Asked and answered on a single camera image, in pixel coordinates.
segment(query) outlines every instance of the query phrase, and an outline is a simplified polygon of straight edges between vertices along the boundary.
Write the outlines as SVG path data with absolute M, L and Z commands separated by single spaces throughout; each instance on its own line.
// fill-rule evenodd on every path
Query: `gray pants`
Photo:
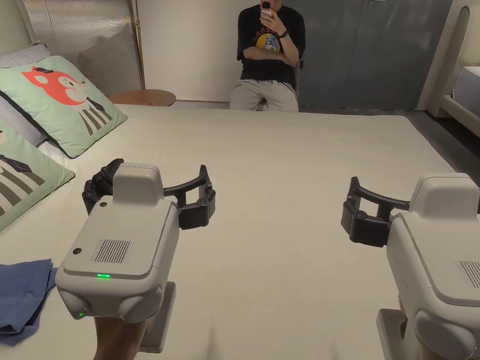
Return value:
M 240 80 L 230 94 L 230 109 L 298 112 L 299 103 L 289 84 Z

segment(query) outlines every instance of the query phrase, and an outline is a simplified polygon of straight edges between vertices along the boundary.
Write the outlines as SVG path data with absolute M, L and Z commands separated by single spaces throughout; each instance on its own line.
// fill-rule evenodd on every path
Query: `green pillow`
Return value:
M 0 96 L 72 158 L 127 119 L 61 56 L 0 69 Z
M 74 176 L 0 117 L 0 231 Z

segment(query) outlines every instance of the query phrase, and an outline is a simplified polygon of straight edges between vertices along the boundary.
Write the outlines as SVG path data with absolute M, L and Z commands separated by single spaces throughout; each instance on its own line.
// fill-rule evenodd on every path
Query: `mattress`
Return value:
M 1 234 L 0 264 L 59 265 L 87 218 L 84 182 L 114 158 L 157 165 L 165 186 L 191 180 L 205 164 L 216 213 L 208 227 L 180 234 L 161 358 L 383 358 L 375 317 L 398 307 L 393 276 L 385 250 L 351 243 L 340 218 L 353 176 L 409 199 L 424 173 L 452 171 L 407 119 L 120 109 L 128 121 L 79 158 L 63 159 L 76 178 Z M 39 331 L 15 348 L 0 346 L 0 358 L 85 360 L 95 348 L 92 319 L 74 321 L 54 291 Z
M 480 66 L 463 68 L 456 82 L 453 98 L 480 117 Z

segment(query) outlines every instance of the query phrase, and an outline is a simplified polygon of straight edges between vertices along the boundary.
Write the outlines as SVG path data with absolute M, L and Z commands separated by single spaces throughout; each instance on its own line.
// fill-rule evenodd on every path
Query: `black t-shirt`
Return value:
M 240 79 L 276 80 L 279 83 L 288 83 L 295 88 L 295 74 L 291 66 L 281 60 L 250 60 L 243 55 L 245 49 L 253 46 L 284 52 L 279 34 L 263 26 L 260 23 L 260 15 L 260 4 L 258 4 L 243 10 L 239 16 L 237 60 L 241 60 L 243 63 L 243 72 Z M 290 38 L 297 47 L 301 58 L 305 51 L 305 22 L 303 17 L 287 6 L 280 8 L 278 17 L 289 31 Z

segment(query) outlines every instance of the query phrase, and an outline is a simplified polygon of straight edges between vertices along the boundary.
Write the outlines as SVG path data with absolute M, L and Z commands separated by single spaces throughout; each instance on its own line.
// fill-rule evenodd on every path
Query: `pink phone case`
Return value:
M 261 0 L 260 1 L 260 11 L 268 16 L 272 16 L 270 9 L 275 9 L 275 0 Z

